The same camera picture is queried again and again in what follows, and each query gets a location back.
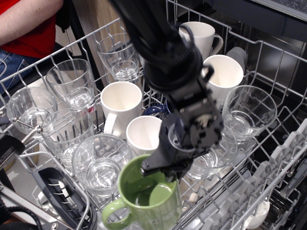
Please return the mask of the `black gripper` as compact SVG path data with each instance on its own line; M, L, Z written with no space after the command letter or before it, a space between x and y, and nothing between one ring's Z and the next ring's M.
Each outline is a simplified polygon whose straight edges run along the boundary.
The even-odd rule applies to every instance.
M167 98L169 112L162 119L158 149L141 164L143 176L162 172L166 182L180 180L195 158L219 143L223 119L207 88L208 81L208 76L199 76L181 88L162 91L151 80L145 80Z

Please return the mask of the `person forearm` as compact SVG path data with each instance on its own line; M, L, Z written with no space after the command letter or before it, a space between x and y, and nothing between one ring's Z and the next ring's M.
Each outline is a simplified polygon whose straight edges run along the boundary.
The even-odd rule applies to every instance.
M11 42L55 15L62 0L21 0L0 15L0 44Z

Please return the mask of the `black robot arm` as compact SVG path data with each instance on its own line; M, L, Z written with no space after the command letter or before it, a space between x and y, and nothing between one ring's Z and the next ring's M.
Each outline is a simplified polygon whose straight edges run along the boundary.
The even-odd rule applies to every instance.
M144 58L144 77L166 97L157 150L141 164L148 176L162 172L166 180L183 177L193 160L221 139L223 119L207 83L214 73L202 61L193 39L186 40L167 22L157 0L113 0L132 43Z

